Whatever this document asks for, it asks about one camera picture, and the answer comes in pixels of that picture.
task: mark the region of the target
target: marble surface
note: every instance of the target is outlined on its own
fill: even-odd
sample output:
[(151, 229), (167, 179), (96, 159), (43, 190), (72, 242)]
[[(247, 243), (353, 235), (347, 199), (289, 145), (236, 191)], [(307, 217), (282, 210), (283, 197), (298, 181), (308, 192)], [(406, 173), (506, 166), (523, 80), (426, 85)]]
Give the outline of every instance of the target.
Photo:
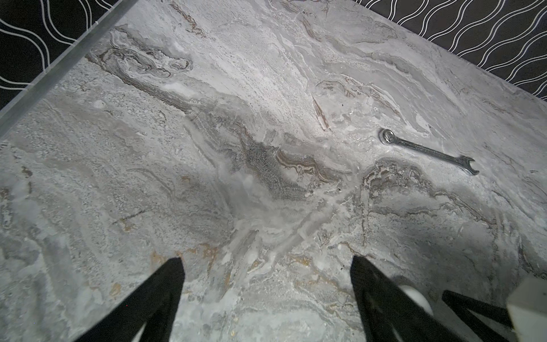
[(363, 341), (354, 254), (477, 340), (440, 295), (547, 275), (546, 112), (349, 0), (141, 0), (0, 142), (0, 341), (73, 340), (173, 256), (172, 341)]

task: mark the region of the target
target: wrench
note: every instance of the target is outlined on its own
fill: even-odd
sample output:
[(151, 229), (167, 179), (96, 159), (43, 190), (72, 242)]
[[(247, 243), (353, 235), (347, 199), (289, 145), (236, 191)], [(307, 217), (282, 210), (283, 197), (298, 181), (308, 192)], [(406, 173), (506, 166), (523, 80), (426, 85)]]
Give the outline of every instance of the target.
[(430, 149), (422, 145), (418, 145), (413, 142), (398, 138), (395, 135), (395, 133), (393, 133), (389, 129), (382, 129), (379, 133), (379, 138), (384, 145), (395, 144), (395, 145), (403, 146), (406, 148), (413, 149), (414, 151), (418, 151), (418, 152), (430, 155), (437, 159), (447, 161), (450, 164), (459, 166), (470, 176), (476, 176), (479, 174), (477, 170), (473, 170), (470, 164), (472, 161), (475, 161), (475, 159), (470, 158), (468, 156), (461, 155), (458, 158), (452, 157), (451, 155), (444, 154), (439, 151), (435, 151), (434, 149)]

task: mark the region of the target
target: combination wrench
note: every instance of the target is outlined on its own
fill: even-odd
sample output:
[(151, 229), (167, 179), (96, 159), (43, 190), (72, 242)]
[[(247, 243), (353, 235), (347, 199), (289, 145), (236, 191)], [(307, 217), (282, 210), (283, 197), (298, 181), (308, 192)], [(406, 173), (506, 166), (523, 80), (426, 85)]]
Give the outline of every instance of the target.
[(435, 151), (434, 149), (427, 148), (422, 145), (415, 144), (413, 142), (401, 139), (395, 135), (391, 130), (389, 129), (382, 129), (379, 133), (380, 141), (384, 145), (399, 145), (406, 148), (413, 149), (414, 151), (418, 151), (427, 155), (430, 155), (432, 157), (435, 157), (437, 159), (447, 161), (450, 164), (454, 164), (456, 166), (461, 167), (468, 175), (470, 176), (476, 176), (479, 174), (477, 170), (473, 170), (471, 167), (471, 162), (475, 161), (475, 159), (461, 155), (458, 158), (452, 157), (451, 155), (444, 154), (439, 151)]

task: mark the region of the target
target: wavy line pattern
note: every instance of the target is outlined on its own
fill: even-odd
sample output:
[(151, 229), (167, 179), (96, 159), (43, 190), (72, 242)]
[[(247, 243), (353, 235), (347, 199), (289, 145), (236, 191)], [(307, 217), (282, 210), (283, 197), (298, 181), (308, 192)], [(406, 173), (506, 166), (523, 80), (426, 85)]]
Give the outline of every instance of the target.
[(0, 11), (0, 109), (119, 1), (8, 0), (8, 10)]
[(368, 0), (363, 5), (547, 98), (547, 0)]

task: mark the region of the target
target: marble slab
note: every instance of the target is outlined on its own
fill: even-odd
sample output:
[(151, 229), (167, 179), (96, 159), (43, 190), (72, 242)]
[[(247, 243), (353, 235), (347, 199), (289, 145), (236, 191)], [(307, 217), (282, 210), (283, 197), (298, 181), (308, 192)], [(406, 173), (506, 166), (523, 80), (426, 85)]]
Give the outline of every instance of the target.
[(351, 0), (141, 0), (0, 142), (1, 340), (73, 340), (179, 256), (172, 341), (363, 341), (362, 254), (475, 341), (443, 290), (547, 276), (546, 112)]

